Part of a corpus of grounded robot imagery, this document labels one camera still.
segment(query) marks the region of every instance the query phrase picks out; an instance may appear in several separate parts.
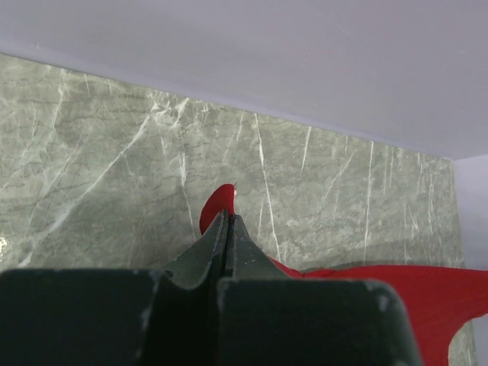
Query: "red fabric piece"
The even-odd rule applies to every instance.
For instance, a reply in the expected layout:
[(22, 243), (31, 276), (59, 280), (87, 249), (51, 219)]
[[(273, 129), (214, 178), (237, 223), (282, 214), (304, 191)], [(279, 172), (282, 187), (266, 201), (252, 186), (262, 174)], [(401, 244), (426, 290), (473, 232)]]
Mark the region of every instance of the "red fabric piece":
[[(234, 187), (224, 186), (212, 194), (210, 206), (207, 207), (207, 202), (202, 210), (202, 232), (221, 210), (227, 209), (233, 213)], [(341, 271), (320, 269), (301, 273), (270, 259), (291, 278), (374, 279), (388, 283), (405, 303), (425, 366), (448, 366), (448, 348), (454, 334), (468, 320), (488, 313), (488, 271), (421, 265), (373, 265)]]

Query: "wall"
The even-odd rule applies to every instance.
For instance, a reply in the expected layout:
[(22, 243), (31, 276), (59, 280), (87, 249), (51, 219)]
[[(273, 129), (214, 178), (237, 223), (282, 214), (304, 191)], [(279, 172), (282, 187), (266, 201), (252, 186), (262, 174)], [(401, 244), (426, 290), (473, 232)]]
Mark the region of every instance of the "wall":
[(0, 52), (450, 158), (488, 153), (482, 2), (4, 0)]
[[(454, 180), (466, 266), (488, 270), (488, 155), (454, 162)], [(478, 364), (488, 364), (488, 316), (473, 325)]]

